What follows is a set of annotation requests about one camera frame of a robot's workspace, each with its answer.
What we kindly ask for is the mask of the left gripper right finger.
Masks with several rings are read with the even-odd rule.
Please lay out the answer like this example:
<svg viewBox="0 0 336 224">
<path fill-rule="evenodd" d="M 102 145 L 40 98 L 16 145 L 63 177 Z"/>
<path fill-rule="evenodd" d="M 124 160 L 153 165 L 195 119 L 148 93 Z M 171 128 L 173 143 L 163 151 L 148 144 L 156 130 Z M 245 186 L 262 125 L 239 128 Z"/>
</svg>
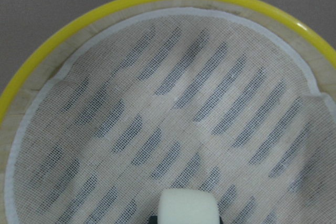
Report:
<svg viewBox="0 0 336 224">
<path fill-rule="evenodd" d="M 219 223 L 220 223 L 220 224 L 224 224 L 224 222 L 223 222 L 221 216 L 219 217 Z"/>
</svg>

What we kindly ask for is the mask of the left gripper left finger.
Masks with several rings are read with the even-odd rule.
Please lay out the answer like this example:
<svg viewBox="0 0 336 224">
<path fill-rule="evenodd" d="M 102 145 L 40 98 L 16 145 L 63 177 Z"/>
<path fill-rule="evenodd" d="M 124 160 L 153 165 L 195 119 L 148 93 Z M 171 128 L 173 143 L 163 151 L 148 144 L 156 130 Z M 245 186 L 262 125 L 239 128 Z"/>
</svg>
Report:
<svg viewBox="0 0 336 224">
<path fill-rule="evenodd" d="M 148 224 L 158 224 L 158 216 L 149 216 Z"/>
</svg>

